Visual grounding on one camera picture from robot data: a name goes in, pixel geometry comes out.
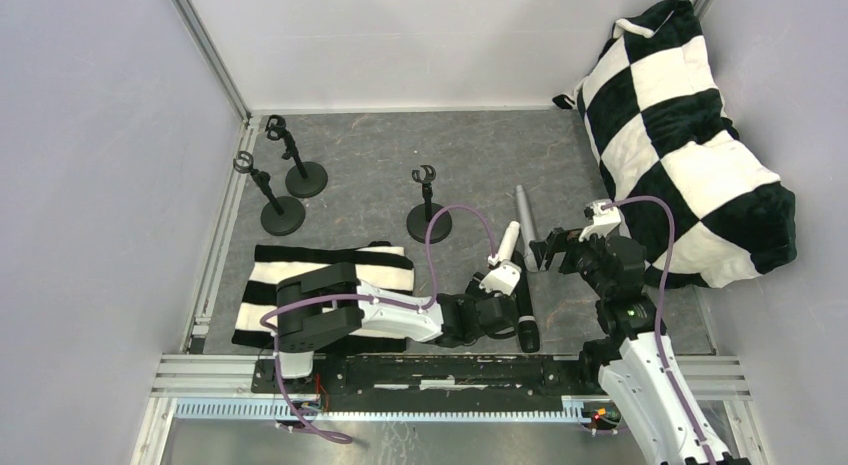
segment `checkered pillow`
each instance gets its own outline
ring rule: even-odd
[[[738,141],[689,0],[615,22],[594,70],[554,103],[576,106],[611,198],[653,195],[674,213],[669,287],[722,287],[796,255],[795,196]],[[668,224],[652,203],[621,207],[659,283]]]

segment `white wall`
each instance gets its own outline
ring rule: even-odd
[[[659,0],[192,0],[254,110],[548,106]]]
[[[170,0],[0,0],[0,103],[0,463],[127,463],[239,120]]]
[[[777,464],[848,463],[848,0],[715,0],[710,63],[742,140],[797,194],[798,259],[706,293]]]

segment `black round base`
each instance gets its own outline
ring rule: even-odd
[[[441,209],[441,205],[434,203],[433,215]],[[424,236],[427,235],[427,225],[423,203],[410,210],[409,215],[406,216],[406,230],[412,238],[421,243],[424,243]],[[439,243],[447,238],[452,228],[453,220],[450,218],[450,212],[447,212],[439,217],[436,224],[433,225],[433,232],[430,234],[430,243]]]
[[[300,176],[297,166],[292,167],[289,173],[286,174],[286,189],[293,197],[309,198],[314,197],[324,190],[327,186],[327,171],[319,163],[303,162],[303,168],[306,169],[306,174],[309,178],[304,179]]]
[[[277,201],[283,206],[283,214],[278,215],[271,203],[265,205],[262,209],[262,216],[259,221],[262,223],[262,228],[271,235],[281,237],[294,233],[295,230],[303,225],[306,219],[306,209],[303,204],[292,197],[277,197]]]

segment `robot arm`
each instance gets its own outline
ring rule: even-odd
[[[709,425],[660,322],[660,340],[668,357],[668,366],[663,366],[655,333],[656,308],[642,293],[644,248],[630,238],[608,236],[621,217],[617,208],[604,210],[606,203],[593,202],[586,209],[591,225],[569,231],[557,228],[544,242],[530,244],[541,270],[550,269],[554,256],[563,253],[559,271],[578,273],[600,298],[595,308],[607,337],[583,345],[581,379],[610,396],[648,464],[708,464],[707,447],[717,463],[749,464],[747,459],[732,458]],[[701,438],[689,414],[700,424]]]
[[[481,289],[474,296],[439,294],[436,303],[425,309],[430,297],[410,297],[374,287],[358,280],[356,268],[350,263],[334,264],[280,282],[277,306],[333,294],[374,299],[341,300],[334,302],[331,309],[307,306],[280,317],[277,333],[284,378],[310,375],[315,350],[356,330],[454,348],[482,336],[512,337],[518,322],[515,301],[499,290]],[[409,308],[392,305],[392,301],[408,304]]]

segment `striped cloth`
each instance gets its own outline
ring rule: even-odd
[[[403,247],[394,247],[388,242],[374,242],[365,248],[346,250],[257,245],[254,262],[236,318],[232,338],[236,345],[268,346],[271,334],[259,323],[259,319],[277,308],[277,284],[288,278],[334,263],[348,262],[356,265],[357,278],[384,290],[411,295],[415,282],[412,261],[404,255]],[[329,309],[331,305],[328,303],[325,307]],[[276,318],[270,322],[276,325]],[[331,351],[365,353],[400,352],[405,349],[404,337],[362,330],[352,335],[331,345]]]

